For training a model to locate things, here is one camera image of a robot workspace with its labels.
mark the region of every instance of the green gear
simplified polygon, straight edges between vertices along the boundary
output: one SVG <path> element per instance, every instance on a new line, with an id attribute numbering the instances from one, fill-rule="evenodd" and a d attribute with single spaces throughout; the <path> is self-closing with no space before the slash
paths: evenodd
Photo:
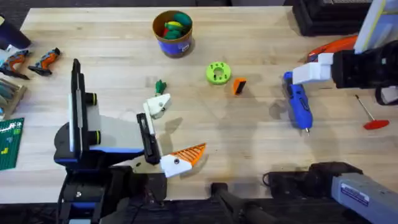
<path id="1" fill-rule="evenodd" d="M 224 85 L 231 78 L 231 68 L 224 62 L 213 62 L 206 69 L 207 80 L 214 85 Z"/>

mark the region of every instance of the metal rod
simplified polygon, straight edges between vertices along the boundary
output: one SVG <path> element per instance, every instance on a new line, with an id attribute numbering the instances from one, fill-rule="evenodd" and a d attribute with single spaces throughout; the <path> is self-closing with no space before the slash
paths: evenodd
<path id="1" fill-rule="evenodd" d="M 358 99 L 359 103 L 362 105 L 362 107 L 365 109 L 366 113 L 368 114 L 369 117 L 372 118 L 372 120 L 374 121 L 373 116 L 370 114 L 370 112 L 368 111 L 368 109 L 366 109 L 365 105 L 363 105 L 362 101 L 359 99 L 358 95 L 355 95 L 355 97 Z"/>

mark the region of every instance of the green 3d printed part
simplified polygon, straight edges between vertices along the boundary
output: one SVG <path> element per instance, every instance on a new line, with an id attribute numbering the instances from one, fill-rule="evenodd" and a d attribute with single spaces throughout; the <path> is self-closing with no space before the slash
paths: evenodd
<path id="1" fill-rule="evenodd" d="M 0 122 L 0 170 L 15 168 L 24 119 Z"/>
<path id="2" fill-rule="evenodd" d="M 223 85 L 231 78 L 231 68 L 224 62 L 213 62 L 206 69 L 206 78 L 214 85 Z"/>

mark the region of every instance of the cup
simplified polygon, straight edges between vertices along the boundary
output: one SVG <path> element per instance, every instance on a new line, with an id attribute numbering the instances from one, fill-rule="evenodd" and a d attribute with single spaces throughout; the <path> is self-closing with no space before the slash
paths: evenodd
<path id="1" fill-rule="evenodd" d="M 189 31 L 184 36 L 178 39 L 167 40 L 163 38 L 164 24 L 166 22 L 173 21 L 174 14 L 178 12 L 180 11 L 170 10 L 162 12 L 154 19 L 154 22 L 152 23 L 152 28 L 154 30 L 154 34 L 157 38 L 160 48 L 162 49 L 164 54 L 172 58 L 183 57 L 192 45 L 193 24 L 191 25 L 191 27 L 189 27 Z"/>

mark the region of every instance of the yellow ring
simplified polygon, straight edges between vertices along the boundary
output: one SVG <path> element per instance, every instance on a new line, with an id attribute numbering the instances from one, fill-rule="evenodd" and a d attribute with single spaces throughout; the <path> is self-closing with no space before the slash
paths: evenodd
<path id="1" fill-rule="evenodd" d="M 99 131 L 95 131 L 95 133 L 97 134 L 97 144 L 100 144 L 100 134 L 99 134 Z"/>

